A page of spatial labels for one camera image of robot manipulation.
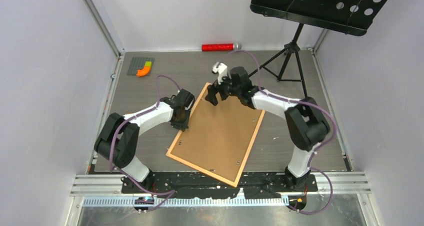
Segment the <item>orange wooden picture frame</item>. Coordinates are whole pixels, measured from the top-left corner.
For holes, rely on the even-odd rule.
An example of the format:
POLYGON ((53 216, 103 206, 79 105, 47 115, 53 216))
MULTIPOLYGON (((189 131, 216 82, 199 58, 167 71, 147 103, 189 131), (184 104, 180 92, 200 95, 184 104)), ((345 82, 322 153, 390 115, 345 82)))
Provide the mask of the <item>orange wooden picture frame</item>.
POLYGON ((265 112, 229 97, 213 106, 206 83, 191 110, 188 128, 179 131, 166 156, 229 186, 243 174, 265 112))

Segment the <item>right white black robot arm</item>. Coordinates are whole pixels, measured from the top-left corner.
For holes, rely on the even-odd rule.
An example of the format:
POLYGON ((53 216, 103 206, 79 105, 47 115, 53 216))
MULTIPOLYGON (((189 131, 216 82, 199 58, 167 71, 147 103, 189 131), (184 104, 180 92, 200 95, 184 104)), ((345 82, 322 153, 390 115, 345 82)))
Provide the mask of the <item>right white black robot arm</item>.
POLYGON ((321 145, 331 130, 324 110, 311 97, 286 98, 254 86, 241 66, 228 69, 225 64, 216 63, 211 71, 217 79, 208 86, 206 101, 216 106, 218 95, 222 100, 232 96, 246 107, 272 113, 286 121, 294 150, 284 170, 283 180, 288 189, 299 191, 311 172, 314 149, 321 145))

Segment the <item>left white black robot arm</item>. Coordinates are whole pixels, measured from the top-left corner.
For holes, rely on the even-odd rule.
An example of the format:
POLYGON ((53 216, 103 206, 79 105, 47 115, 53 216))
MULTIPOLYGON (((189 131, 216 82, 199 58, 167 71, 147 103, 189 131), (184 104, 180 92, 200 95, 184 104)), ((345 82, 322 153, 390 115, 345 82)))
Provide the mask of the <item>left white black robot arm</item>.
POLYGON ((163 97, 153 106, 136 113, 112 113, 93 149, 126 174, 136 189, 148 193, 153 188, 154 175, 136 156, 139 136, 162 123, 170 123, 172 128, 185 131, 189 127, 194 102, 194 95, 181 89, 176 95, 163 97))

